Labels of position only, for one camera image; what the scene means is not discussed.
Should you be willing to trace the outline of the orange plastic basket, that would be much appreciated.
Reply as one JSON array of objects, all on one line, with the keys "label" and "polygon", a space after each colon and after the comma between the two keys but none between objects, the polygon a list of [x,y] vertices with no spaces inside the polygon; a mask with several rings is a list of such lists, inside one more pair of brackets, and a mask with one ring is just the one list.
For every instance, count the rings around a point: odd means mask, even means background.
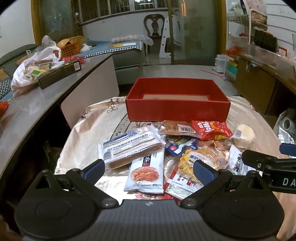
[{"label": "orange plastic basket", "polygon": [[86,39],[83,36],[61,40],[57,44],[57,47],[61,49],[61,59],[79,54],[83,44],[86,44]]}]

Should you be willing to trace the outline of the grey sofa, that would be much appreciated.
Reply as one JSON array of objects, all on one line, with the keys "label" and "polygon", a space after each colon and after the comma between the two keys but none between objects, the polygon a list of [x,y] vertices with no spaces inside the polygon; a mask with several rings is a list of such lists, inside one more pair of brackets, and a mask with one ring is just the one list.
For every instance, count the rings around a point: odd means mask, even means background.
[{"label": "grey sofa", "polygon": [[[28,44],[19,47],[1,57],[1,69],[12,77],[17,69],[16,61],[25,56],[27,50],[34,51],[36,44]],[[111,53],[119,85],[133,84],[143,75],[143,65],[146,60],[146,45],[143,43],[142,51],[129,50],[124,52]]]}]

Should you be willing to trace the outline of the waffle snack packet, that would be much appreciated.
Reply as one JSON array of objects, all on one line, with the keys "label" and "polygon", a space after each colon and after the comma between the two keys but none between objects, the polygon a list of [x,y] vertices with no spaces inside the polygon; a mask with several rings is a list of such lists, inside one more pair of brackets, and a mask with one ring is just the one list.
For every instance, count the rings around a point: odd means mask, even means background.
[{"label": "waffle snack packet", "polygon": [[227,166],[228,157],[228,151],[221,152],[209,146],[203,146],[196,150],[187,149],[180,157],[179,173],[195,183],[200,183],[193,170],[195,162],[202,162],[214,170],[219,170]]}]

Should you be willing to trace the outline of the red candy bag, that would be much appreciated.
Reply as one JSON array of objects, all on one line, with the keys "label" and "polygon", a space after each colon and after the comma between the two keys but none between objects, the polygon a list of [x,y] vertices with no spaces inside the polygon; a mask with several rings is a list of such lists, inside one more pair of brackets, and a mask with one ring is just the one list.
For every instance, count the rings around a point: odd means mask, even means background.
[{"label": "red candy bag", "polygon": [[191,123],[197,137],[202,141],[216,141],[233,135],[226,122],[193,120]]}]

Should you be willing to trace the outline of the brown tofu snack packet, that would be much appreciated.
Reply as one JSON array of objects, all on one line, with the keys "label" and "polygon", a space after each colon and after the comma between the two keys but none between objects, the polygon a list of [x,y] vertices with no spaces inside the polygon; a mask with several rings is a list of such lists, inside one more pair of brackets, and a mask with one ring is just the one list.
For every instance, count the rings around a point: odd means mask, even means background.
[{"label": "brown tofu snack packet", "polygon": [[164,125],[159,129],[159,133],[169,136],[197,137],[192,124],[186,121],[165,120]]}]

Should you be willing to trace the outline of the white spicy strips packet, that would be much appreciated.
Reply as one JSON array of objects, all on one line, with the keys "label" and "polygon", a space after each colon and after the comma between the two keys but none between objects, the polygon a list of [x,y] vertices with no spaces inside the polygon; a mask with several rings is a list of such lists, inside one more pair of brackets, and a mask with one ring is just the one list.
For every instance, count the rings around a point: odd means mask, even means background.
[{"label": "white spicy strips packet", "polygon": [[125,192],[139,191],[150,194],[164,193],[165,149],[132,161]]}]

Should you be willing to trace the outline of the grey counter cabinet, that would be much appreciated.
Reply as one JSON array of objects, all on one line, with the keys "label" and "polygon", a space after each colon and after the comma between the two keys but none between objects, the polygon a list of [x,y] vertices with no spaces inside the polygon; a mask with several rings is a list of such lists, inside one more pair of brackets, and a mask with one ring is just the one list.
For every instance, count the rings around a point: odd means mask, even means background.
[{"label": "grey counter cabinet", "polygon": [[64,110],[73,126],[85,109],[119,95],[111,54],[91,57],[82,69],[44,90],[35,88],[9,101],[1,118],[1,173],[40,118],[54,105]]}]

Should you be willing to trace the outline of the dark green carton box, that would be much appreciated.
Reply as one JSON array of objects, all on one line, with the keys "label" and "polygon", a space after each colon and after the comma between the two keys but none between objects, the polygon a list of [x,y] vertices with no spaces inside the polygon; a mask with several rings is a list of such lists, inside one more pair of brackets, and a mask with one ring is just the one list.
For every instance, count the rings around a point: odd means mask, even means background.
[{"label": "dark green carton box", "polygon": [[79,61],[70,61],[63,65],[51,69],[37,77],[38,85],[43,90],[50,85],[60,81],[63,78],[68,77],[81,70],[81,64]]}]

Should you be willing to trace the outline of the orange plastic bag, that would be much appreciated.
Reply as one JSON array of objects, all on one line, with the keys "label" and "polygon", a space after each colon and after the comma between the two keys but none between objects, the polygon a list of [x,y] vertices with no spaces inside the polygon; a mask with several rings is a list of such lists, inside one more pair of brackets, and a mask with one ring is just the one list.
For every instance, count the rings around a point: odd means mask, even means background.
[{"label": "orange plastic bag", "polygon": [[243,51],[243,47],[234,45],[226,50],[225,54],[231,58],[236,57],[238,54],[240,54]]}]

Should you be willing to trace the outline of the round white cake packet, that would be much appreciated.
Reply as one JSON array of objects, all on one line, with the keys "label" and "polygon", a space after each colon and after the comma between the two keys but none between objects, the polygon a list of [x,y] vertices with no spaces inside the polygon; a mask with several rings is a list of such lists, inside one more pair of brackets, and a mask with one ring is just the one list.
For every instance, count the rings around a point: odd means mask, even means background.
[{"label": "round white cake packet", "polygon": [[253,144],[255,133],[250,126],[241,124],[235,130],[232,138],[237,148],[247,149]]}]

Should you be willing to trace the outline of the white chicken gizzard packet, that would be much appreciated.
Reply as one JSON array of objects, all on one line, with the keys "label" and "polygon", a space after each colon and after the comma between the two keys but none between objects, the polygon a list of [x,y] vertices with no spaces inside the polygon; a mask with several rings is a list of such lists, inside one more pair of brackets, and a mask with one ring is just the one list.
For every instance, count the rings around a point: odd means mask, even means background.
[{"label": "white chicken gizzard packet", "polygon": [[237,148],[235,145],[231,145],[229,150],[229,159],[227,164],[227,170],[234,175],[246,175],[248,171],[255,170],[255,168],[249,167],[243,163],[242,153],[245,149]]}]

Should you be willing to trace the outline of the blue sofa cover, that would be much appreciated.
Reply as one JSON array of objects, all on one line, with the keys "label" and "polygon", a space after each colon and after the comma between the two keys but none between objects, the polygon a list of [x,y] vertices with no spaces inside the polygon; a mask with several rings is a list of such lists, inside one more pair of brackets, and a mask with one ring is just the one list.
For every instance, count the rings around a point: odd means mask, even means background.
[{"label": "blue sofa cover", "polygon": [[124,52],[129,50],[140,50],[142,51],[143,43],[142,41],[129,41],[121,43],[112,43],[110,41],[93,41],[87,40],[88,46],[94,45],[91,50],[77,54],[78,57],[90,58],[98,55]]}]

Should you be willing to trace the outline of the wooden cabinet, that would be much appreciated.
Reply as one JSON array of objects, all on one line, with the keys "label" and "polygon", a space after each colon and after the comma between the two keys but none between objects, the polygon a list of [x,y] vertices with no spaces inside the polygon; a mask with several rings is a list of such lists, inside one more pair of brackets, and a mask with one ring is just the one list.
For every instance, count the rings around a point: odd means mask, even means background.
[{"label": "wooden cabinet", "polygon": [[235,88],[263,115],[278,116],[288,108],[295,109],[295,84],[243,54],[238,55]]}]

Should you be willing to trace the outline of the red white snack packet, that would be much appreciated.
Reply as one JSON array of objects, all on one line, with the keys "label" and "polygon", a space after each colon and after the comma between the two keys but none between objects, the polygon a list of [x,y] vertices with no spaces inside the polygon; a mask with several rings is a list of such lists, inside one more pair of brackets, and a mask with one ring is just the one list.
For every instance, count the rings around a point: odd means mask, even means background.
[{"label": "red white snack packet", "polygon": [[193,182],[181,175],[179,168],[175,166],[164,186],[164,191],[172,197],[183,200],[202,187],[203,185],[201,183]]}]

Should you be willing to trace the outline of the blue small snack packet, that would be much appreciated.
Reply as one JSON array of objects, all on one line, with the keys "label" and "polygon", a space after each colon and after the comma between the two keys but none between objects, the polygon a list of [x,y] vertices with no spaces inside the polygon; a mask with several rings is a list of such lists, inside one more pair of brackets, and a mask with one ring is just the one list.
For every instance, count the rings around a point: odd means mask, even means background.
[{"label": "blue small snack packet", "polygon": [[166,150],[174,155],[181,155],[186,148],[197,150],[198,139],[190,136],[166,136]]}]

